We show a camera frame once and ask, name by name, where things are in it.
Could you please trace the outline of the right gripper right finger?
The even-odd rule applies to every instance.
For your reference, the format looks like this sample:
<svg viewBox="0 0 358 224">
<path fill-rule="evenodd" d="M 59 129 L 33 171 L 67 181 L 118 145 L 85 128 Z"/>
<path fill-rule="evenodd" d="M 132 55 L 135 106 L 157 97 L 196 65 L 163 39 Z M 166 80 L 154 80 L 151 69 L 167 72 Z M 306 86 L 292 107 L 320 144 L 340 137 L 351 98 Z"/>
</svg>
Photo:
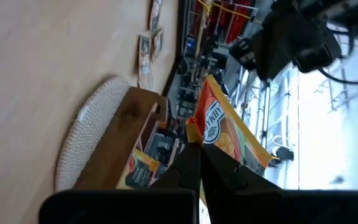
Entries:
<svg viewBox="0 0 358 224">
<path fill-rule="evenodd" d="M 212 223 L 358 224 L 358 191 L 283 190 L 214 145 L 202 155 Z"/>
</svg>

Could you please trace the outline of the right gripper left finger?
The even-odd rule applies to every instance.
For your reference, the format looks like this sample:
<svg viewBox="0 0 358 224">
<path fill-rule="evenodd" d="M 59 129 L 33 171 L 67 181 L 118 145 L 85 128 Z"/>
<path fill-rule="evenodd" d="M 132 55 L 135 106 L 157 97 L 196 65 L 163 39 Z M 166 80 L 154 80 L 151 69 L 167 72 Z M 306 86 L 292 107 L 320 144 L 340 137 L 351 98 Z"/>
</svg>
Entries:
<svg viewBox="0 0 358 224">
<path fill-rule="evenodd" d="M 145 190 L 66 190 L 40 206 L 39 224 L 199 224 L 201 146 L 189 143 Z"/>
</svg>

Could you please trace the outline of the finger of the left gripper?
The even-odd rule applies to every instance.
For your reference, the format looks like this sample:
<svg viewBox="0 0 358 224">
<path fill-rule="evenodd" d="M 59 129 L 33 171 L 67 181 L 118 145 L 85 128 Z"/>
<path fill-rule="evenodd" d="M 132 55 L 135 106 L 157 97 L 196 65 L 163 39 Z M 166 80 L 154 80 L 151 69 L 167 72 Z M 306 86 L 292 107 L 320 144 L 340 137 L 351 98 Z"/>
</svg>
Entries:
<svg viewBox="0 0 358 224">
<path fill-rule="evenodd" d="M 249 47 L 249 39 L 239 39 L 229 49 L 229 54 L 246 70 L 256 69 L 256 60 Z"/>
<path fill-rule="evenodd" d="M 258 63 L 258 77 L 262 81 L 273 80 L 278 73 L 290 63 L 287 58 L 269 60 Z"/>
</svg>

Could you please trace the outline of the orange peach tea packet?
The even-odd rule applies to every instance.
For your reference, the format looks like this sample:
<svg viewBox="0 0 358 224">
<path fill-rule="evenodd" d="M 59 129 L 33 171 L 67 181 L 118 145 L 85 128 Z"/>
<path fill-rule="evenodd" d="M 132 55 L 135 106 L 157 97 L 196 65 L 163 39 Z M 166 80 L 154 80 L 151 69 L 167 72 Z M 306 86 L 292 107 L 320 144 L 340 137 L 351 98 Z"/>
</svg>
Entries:
<svg viewBox="0 0 358 224">
<path fill-rule="evenodd" d="M 117 189 L 147 189 L 160 163 L 135 148 L 124 167 Z"/>
<path fill-rule="evenodd" d="M 195 113 L 186 121 L 186 137 L 203 147 L 218 147 L 260 176 L 274 158 L 241 120 L 212 75 L 205 79 Z"/>
</svg>

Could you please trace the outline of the brown wooden tea box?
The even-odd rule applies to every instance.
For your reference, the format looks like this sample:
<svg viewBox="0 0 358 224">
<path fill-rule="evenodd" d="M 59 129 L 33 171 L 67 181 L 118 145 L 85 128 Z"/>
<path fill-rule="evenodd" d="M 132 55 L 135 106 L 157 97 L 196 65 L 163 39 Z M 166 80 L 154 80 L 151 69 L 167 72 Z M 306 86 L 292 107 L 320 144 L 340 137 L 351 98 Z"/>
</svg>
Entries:
<svg viewBox="0 0 358 224">
<path fill-rule="evenodd" d="M 129 88 L 73 188 L 115 189 L 149 121 L 153 121 L 156 128 L 159 123 L 166 124 L 167 118 L 166 97 Z"/>
</svg>

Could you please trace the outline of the red storage rack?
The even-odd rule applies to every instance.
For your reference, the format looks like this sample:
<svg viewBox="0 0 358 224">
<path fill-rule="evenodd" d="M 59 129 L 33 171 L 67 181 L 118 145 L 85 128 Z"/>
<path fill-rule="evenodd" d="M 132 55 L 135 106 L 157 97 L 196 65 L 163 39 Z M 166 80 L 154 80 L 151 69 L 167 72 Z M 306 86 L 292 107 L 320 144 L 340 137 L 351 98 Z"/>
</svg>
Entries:
<svg viewBox="0 0 358 224">
<path fill-rule="evenodd" d="M 200 0 L 211 1 L 209 24 L 206 29 L 207 36 L 213 34 L 219 42 L 231 44 L 241 36 L 251 18 L 257 11 L 257 0 Z"/>
</svg>

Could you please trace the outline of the white woven round coaster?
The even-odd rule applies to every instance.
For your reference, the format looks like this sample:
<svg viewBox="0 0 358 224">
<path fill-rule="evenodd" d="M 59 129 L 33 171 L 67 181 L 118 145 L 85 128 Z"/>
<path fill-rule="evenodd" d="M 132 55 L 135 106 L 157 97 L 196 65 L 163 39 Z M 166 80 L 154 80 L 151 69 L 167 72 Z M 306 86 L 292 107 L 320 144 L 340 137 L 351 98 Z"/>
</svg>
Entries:
<svg viewBox="0 0 358 224">
<path fill-rule="evenodd" d="M 113 75 L 90 94 L 63 142 L 55 172 L 57 192 L 72 188 L 131 85 Z"/>
</svg>

